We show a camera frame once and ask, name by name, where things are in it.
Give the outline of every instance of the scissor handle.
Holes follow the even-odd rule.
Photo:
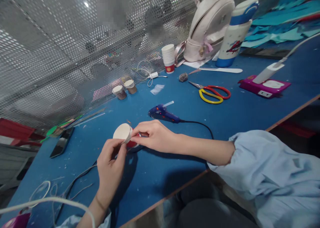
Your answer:
[[[209,96],[211,96],[211,97],[215,97],[215,98],[217,98],[219,101],[211,101],[211,100],[208,100],[208,99],[206,99],[206,98],[203,96],[202,93],[205,93],[206,95],[209,95]],[[217,96],[217,95],[215,95],[215,94],[211,94],[211,93],[205,91],[204,89],[200,89],[200,90],[199,90],[199,95],[200,95],[200,97],[201,97],[201,99],[202,99],[203,101],[205,101],[205,102],[207,102],[207,103],[210,103],[210,104],[220,104],[220,103],[223,102],[223,98],[221,98],[220,96]]]
[[[213,93],[215,93],[216,95],[220,96],[223,99],[229,99],[231,97],[231,92],[229,90],[227,90],[224,87],[220,87],[220,86],[215,86],[215,85],[208,85],[207,87],[204,88],[209,88],[209,90]],[[223,91],[225,91],[227,93],[228,96],[222,96],[221,94],[219,94],[216,90],[214,90],[213,88],[217,88],[217,89],[221,89]]]

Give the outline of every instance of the black cable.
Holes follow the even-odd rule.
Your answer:
[[[201,125],[207,127],[207,129],[210,131],[211,138],[214,140],[214,137],[213,137],[213,134],[212,134],[211,129],[210,129],[208,126],[206,126],[205,124],[203,124],[203,123],[201,123],[201,122],[197,122],[197,121],[185,121],[185,120],[180,120],[180,122],[181,122],[181,123],[197,123],[197,124],[201,124]]]
[[[88,174],[88,173],[90,172],[90,170],[92,170],[92,168],[93,168],[93,167],[91,167],[91,169],[89,169],[86,173],[83,173],[81,176],[77,177],[77,178],[71,183],[70,188],[69,188],[69,190],[68,190],[68,192],[67,192],[67,195],[66,195],[66,197],[64,197],[65,199],[68,199],[68,196],[69,196],[70,193],[71,193],[71,190],[72,190],[72,187],[73,187],[74,183],[75,183],[79,178],[81,178],[81,177],[85,176],[86,174]],[[55,218],[55,223],[57,223],[57,221],[58,221],[58,219],[59,219],[59,217],[60,217],[60,214],[61,214],[61,211],[62,211],[62,209],[63,209],[63,206],[64,206],[64,204],[62,204],[61,207],[60,207],[60,209],[59,209],[59,212],[58,212],[58,214],[57,214],[57,217]]]

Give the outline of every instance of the bracelet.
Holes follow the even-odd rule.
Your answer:
[[[98,203],[98,205],[100,206],[100,208],[101,208],[102,210],[106,211],[106,210],[108,209],[108,208],[105,208],[105,207],[101,204],[101,202],[98,200],[97,195],[95,195],[94,198],[96,199],[96,202]]]

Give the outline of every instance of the blue work table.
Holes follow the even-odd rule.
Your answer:
[[[168,111],[181,119],[203,122],[208,125],[215,139],[227,140],[237,132],[260,129],[269,130],[312,100],[320,97],[320,38],[315,38],[302,45],[286,62],[285,67],[272,78],[289,81],[292,85],[283,92],[282,98],[265,99],[246,90],[240,89],[237,83],[252,74],[258,74],[274,61],[261,58],[237,57],[232,68],[241,68],[240,74],[201,71],[189,76],[190,81],[202,85],[219,85],[231,91],[229,100],[222,104],[205,103],[199,97],[198,89],[188,82],[179,82],[178,76],[194,69],[182,65],[176,68],[168,78],[156,78],[153,84],[163,84],[164,89],[153,95],[146,82],[137,85],[138,92],[128,94],[124,100],[114,98],[86,115],[103,107],[105,114],[75,128],[65,153],[54,159],[49,156],[58,138],[50,138],[42,145],[39,153],[22,180],[9,206],[27,202],[33,191],[45,180],[57,183],[58,195],[81,172],[86,170],[98,158],[106,139],[113,136],[115,129],[122,123],[131,123],[132,127],[139,122],[149,121],[148,110],[160,103],[174,100]],[[162,123],[175,133],[210,139],[209,131],[199,124]],[[126,222],[141,216],[146,210],[160,204],[165,197],[176,192],[186,183],[200,176],[207,169],[204,160],[189,156],[162,154],[150,149],[127,155],[124,177],[112,202],[112,227],[119,227]],[[74,200],[88,206],[99,185],[98,172],[93,168],[74,185],[70,197],[83,187],[93,185]],[[18,211],[3,215],[0,226]],[[72,214],[83,215],[83,211],[65,205],[58,221],[61,224]],[[51,203],[42,203],[33,208],[28,227],[52,226]]]

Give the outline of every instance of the perforated metal wall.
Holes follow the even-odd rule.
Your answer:
[[[164,68],[161,47],[186,40],[195,10],[193,0],[0,0],[0,117],[48,129],[105,102],[142,59]]]

